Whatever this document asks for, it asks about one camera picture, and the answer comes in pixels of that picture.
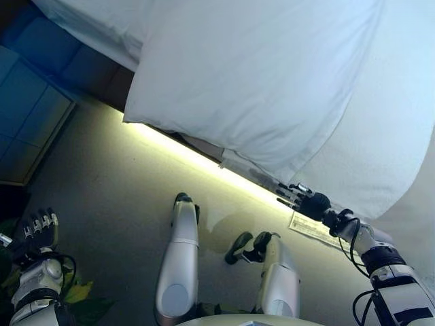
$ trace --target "robot leg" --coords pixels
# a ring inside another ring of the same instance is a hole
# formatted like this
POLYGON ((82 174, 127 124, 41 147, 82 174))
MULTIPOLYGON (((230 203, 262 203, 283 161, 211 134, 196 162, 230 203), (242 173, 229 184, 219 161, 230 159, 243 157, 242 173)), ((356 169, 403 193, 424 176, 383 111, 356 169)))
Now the robot leg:
POLYGON ((225 256, 228 264, 237 260, 264 263, 262 283, 254 311, 263 314, 298 318, 300 279, 288 248, 278 234, 262 232, 254 240, 254 249, 244 250, 252 235, 241 234, 225 256))
POLYGON ((193 319, 198 294, 198 206, 178 194, 173 207, 172 237, 160 268, 154 314, 161 326, 193 319))

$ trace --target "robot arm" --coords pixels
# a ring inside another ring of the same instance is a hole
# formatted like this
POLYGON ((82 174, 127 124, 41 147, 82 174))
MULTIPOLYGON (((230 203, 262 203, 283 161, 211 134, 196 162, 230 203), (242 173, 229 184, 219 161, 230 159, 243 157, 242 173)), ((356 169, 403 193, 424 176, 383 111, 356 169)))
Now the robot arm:
POLYGON ((20 286, 12 297, 15 314, 10 326, 74 326, 75 322, 60 299, 63 285, 61 261, 66 255, 53 250, 57 245, 56 214, 33 217, 24 227, 24 241, 0 234, 0 245, 20 266, 20 286))
POLYGON ((361 222, 349 209, 340 213, 334 211, 323 194, 314 193, 303 185, 280 186, 282 190, 277 193, 294 203, 288 206, 321 221, 329 227, 331 236, 350 243, 351 261, 373 286, 371 300, 382 326, 417 325, 425 319, 435 323, 434 298, 400 256, 390 236, 361 222), (361 257, 367 273, 355 263, 353 251, 361 257))

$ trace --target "bed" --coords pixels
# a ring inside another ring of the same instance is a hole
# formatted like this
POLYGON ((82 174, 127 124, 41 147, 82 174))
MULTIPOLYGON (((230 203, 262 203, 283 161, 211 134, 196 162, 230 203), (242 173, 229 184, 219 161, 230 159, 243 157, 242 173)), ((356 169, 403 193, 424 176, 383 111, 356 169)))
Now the bed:
POLYGON ((136 71, 125 122, 180 132, 269 189, 300 181, 375 219, 423 162, 435 116, 430 1, 33 2, 136 71))

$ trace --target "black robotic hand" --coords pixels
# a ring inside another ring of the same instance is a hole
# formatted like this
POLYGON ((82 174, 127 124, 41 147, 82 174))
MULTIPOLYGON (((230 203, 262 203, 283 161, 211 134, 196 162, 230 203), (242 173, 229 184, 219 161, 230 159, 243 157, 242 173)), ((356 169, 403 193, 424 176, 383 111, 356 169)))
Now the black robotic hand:
POLYGON ((300 183, 289 186, 280 183, 279 186, 281 189, 277 189, 277 194, 290 203, 281 198, 278 198, 278 201, 311 219, 322 221, 325 211, 331 208, 328 197, 319 192, 312 192, 300 183))
POLYGON ((6 247, 12 261, 26 268, 41 259, 44 253, 55 250, 58 242, 58 218, 52 209, 40 210, 39 216, 31 215, 22 224, 24 240, 2 235, 1 244, 6 247))

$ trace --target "floor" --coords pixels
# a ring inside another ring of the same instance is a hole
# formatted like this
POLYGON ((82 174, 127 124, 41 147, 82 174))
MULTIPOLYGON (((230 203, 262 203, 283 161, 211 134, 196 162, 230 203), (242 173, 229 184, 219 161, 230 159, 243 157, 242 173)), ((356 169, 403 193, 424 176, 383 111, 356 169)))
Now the floor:
MULTIPOLYGON (((156 280, 179 192, 201 207, 200 301, 253 307, 261 265, 223 260, 245 230, 282 235, 301 275, 303 319, 355 325, 351 303, 370 289, 341 252, 289 230, 292 212, 272 193, 152 129, 123 124, 122 114, 105 105, 74 111, 29 189, 26 214, 52 207, 59 249, 94 281, 92 296, 116 300, 99 325, 154 325, 156 280)), ((376 324, 370 315, 367 325, 376 324)))

